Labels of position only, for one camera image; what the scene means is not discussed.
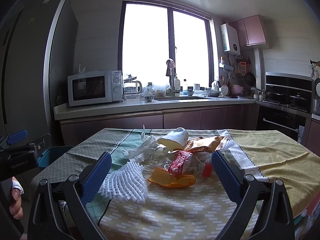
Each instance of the dish soap bottle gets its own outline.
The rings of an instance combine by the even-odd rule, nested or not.
[[[177,74],[174,75],[174,90],[180,90],[180,80],[177,77]],[[175,93],[174,94],[176,97],[178,97],[180,95],[180,93]]]
[[[182,95],[188,95],[188,83],[186,79],[183,80]]]

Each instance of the oven handle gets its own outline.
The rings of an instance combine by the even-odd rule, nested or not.
[[[287,129],[292,130],[292,131],[294,131],[294,132],[299,132],[299,129],[292,129],[292,128],[286,127],[286,126],[284,126],[284,125],[282,125],[282,124],[278,124],[278,123],[276,123],[276,122],[268,121],[268,120],[266,120],[265,118],[263,118],[263,121],[264,121],[264,122],[271,123],[271,124],[279,125],[279,126],[281,126],[281,127],[283,127],[283,128],[287,128]]]

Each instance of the white microwave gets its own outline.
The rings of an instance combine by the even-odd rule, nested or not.
[[[91,71],[68,76],[69,106],[122,100],[121,70]]]

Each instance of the screw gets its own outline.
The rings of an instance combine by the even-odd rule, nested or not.
[[[283,184],[283,181],[282,180],[280,180],[280,179],[276,179],[276,184],[278,184],[278,185],[282,185]]]
[[[246,178],[246,180],[248,180],[248,181],[254,181],[254,176],[252,176],[251,174],[247,174],[247,175],[245,176],[245,178]]]
[[[39,184],[40,184],[41,186],[44,186],[45,184],[47,184],[47,182],[48,182],[48,181],[47,181],[46,179],[41,179],[41,181],[40,181]]]
[[[76,181],[78,179],[78,176],[77,175],[71,175],[69,177],[69,181]]]

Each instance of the window frame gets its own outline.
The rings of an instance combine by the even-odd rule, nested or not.
[[[124,18],[125,18],[125,10],[127,4],[143,4],[150,5],[156,7],[166,8],[168,12],[168,35],[169,35],[169,57],[176,61],[175,57],[175,40],[174,40],[174,22],[173,22],[173,12],[184,13],[201,20],[204,20],[204,26],[207,37],[207,47],[208,47],[208,63],[209,63],[209,84],[208,87],[211,87],[211,84],[214,80],[214,60],[213,60],[213,47],[212,47],[212,36],[211,36],[211,28],[210,28],[210,20],[205,17],[201,17],[199,15],[180,10],[174,7],[170,7],[168,5],[156,4],[153,1],[143,2],[143,1],[127,1],[124,0],[121,7],[121,15],[120,15],[120,26],[119,26],[119,39],[118,39],[118,70],[122,71],[122,56],[123,56],[123,34],[124,34]]]

